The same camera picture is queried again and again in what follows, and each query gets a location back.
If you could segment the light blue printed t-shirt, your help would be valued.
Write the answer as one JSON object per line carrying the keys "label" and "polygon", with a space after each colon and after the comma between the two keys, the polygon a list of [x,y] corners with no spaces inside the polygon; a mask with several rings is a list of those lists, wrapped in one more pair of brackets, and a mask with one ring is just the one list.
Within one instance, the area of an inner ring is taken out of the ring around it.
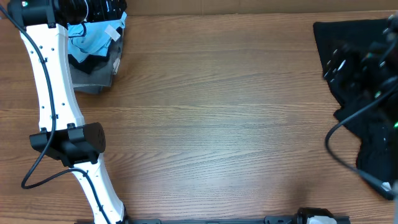
{"label": "light blue printed t-shirt", "polygon": [[83,62],[89,55],[105,57],[111,41],[118,41],[122,35],[118,29],[125,28],[127,14],[120,19],[104,22],[86,22],[68,25],[68,54],[78,62]]}

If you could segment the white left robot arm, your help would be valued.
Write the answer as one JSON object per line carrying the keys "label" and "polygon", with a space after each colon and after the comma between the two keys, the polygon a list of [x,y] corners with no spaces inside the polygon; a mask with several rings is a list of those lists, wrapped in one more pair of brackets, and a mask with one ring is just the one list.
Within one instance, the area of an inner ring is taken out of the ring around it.
{"label": "white left robot arm", "polygon": [[80,183],[94,223],[128,223],[104,163],[106,140],[100,123],[86,124],[68,61],[68,26],[115,21],[126,1],[9,1],[2,13],[20,31],[37,89],[38,134],[29,137],[39,157],[22,180],[23,189],[43,185],[64,173]]}

